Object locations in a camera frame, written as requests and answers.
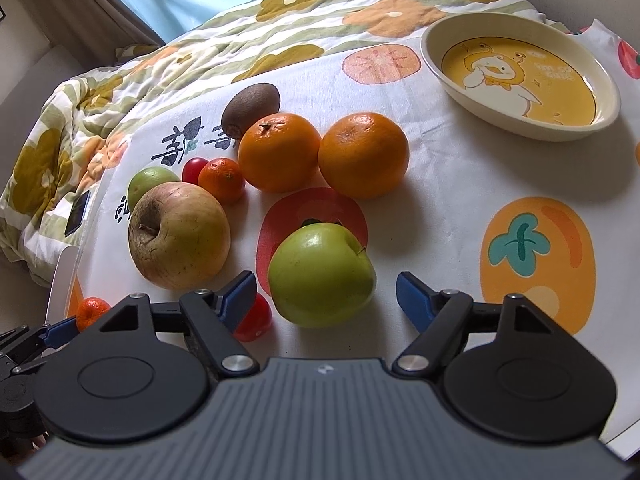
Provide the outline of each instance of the orange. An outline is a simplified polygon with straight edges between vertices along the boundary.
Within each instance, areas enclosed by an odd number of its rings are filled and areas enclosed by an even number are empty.
[[[261,191],[296,191],[318,170],[320,134],[305,118],[278,113],[259,120],[242,136],[238,163]]]
[[[351,114],[322,138],[318,165],[338,193],[375,198],[400,184],[409,166],[409,143],[400,126],[384,115]]]
[[[198,186],[209,191],[221,204],[232,204],[244,193],[244,177],[236,161],[221,156],[200,170]]]
[[[76,311],[76,326],[78,330],[87,329],[89,325],[92,325],[102,314],[107,313],[111,307],[109,303],[100,298],[85,298],[78,306]]]

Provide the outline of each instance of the green apple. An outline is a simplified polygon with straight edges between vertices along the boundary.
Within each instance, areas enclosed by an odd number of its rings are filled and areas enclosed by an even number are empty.
[[[365,248],[348,229],[330,223],[290,234],[273,255],[268,277],[277,311],[306,328],[346,321],[376,288]]]
[[[129,211],[135,209],[136,204],[147,191],[165,182],[180,182],[180,178],[173,171],[161,166],[145,168],[137,172],[129,182],[129,189],[127,189]]]

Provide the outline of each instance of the white fabric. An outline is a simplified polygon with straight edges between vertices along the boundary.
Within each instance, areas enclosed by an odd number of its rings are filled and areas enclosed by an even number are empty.
[[[618,403],[604,433],[616,436],[640,418],[640,168],[634,150],[640,140],[640,81],[620,66],[620,39],[596,22],[575,41],[590,49],[622,94],[622,117],[606,132],[573,143],[544,143],[501,131],[450,99],[422,64],[400,81],[363,85],[347,77],[342,62],[353,51],[321,57],[226,86],[153,118],[131,139],[95,212],[79,264],[84,296],[115,304],[144,291],[152,301],[179,297],[146,282],[133,266],[127,246],[127,218],[115,219],[133,174],[157,165],[160,142],[197,117],[199,143],[172,170],[178,175],[192,156],[235,156],[206,144],[218,132],[220,116],[239,90],[271,82],[282,95],[281,110],[300,114],[323,134],[352,112],[382,113],[404,129],[411,161],[402,185],[382,198],[359,202],[368,227],[367,253],[378,288],[372,305],[344,325],[300,330],[274,313],[271,333],[249,344],[268,356],[393,359],[415,337],[396,303],[396,276],[410,270],[433,288],[457,288],[482,300],[479,261],[487,225],[503,206],[522,197],[548,197],[569,206],[591,234],[596,259],[596,293],[591,317],[577,338],[615,375]],[[419,52],[419,39],[399,40]],[[310,187],[325,186],[318,174]],[[249,186],[247,197],[227,207],[232,250],[222,272],[203,284],[216,289],[240,270],[255,270],[262,219],[282,196]]]

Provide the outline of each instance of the phone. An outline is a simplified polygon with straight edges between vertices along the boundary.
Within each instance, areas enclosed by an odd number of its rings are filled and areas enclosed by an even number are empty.
[[[87,190],[74,200],[74,204],[71,206],[71,213],[69,213],[69,220],[66,221],[65,236],[75,233],[82,225],[84,210],[89,202],[89,195],[90,192]]]

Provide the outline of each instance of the bedspread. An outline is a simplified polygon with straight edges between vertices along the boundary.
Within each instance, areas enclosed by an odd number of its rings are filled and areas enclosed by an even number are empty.
[[[100,183],[136,130],[164,111],[283,66],[418,37],[447,13],[478,10],[545,21],[525,0],[255,0],[155,52],[62,83],[45,103],[0,198],[4,254],[26,260],[33,275],[50,282],[62,249],[81,243],[83,228],[65,236],[75,198],[92,190],[95,206]],[[123,54],[143,52],[135,46]],[[161,163],[183,158],[196,144],[171,142]]]

